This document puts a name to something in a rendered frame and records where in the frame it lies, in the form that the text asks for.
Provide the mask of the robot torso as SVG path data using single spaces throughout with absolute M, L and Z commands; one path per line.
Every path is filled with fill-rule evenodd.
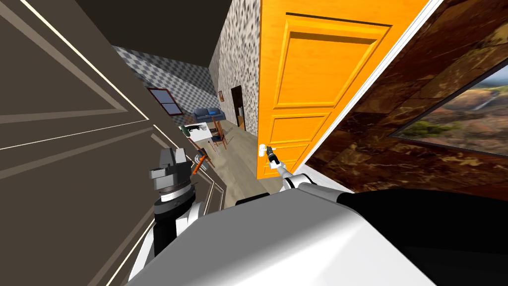
M 357 212 L 300 190 L 194 221 L 126 286 L 435 286 Z

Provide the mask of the dark-framed window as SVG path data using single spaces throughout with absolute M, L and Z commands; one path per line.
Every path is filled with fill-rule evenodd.
M 148 88 L 150 94 L 165 109 L 169 116 L 183 116 L 182 108 L 176 103 L 168 89 L 165 88 Z

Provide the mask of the blue sofa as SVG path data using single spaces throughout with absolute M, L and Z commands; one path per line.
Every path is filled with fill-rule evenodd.
M 226 120 L 226 116 L 219 108 L 196 108 L 192 113 L 197 123 L 211 123 L 213 120 Z

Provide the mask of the orange panelled door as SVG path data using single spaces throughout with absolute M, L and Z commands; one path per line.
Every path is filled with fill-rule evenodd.
M 261 0 L 258 144 L 294 171 L 428 0 Z

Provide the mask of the orange wooden chair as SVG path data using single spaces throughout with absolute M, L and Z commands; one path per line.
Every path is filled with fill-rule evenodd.
M 227 149 L 227 140 L 226 136 L 223 130 L 223 127 L 221 126 L 220 122 L 216 120 L 214 117 L 212 117 L 214 128 L 210 129 L 210 132 L 212 134 L 211 140 L 214 142 L 215 146 L 224 145 L 224 148 Z
M 196 174 L 200 169 L 207 170 L 209 167 L 215 167 L 204 148 L 199 146 L 195 146 L 195 148 L 197 155 L 191 160 L 195 165 L 192 174 Z

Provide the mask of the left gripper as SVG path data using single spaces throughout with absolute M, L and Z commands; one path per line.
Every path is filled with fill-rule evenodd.
M 149 178 L 154 181 L 154 189 L 188 185 L 191 180 L 192 162 L 187 161 L 184 148 L 165 148 L 160 152 L 160 168 L 149 171 Z

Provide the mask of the landscape picture on wall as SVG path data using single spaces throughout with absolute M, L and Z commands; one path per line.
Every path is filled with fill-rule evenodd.
M 391 137 L 508 157 L 508 59 L 401 127 Z

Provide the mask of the white table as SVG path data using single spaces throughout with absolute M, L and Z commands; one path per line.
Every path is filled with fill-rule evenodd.
M 206 123 L 181 125 L 179 128 L 187 138 L 194 142 L 212 138 L 212 133 Z

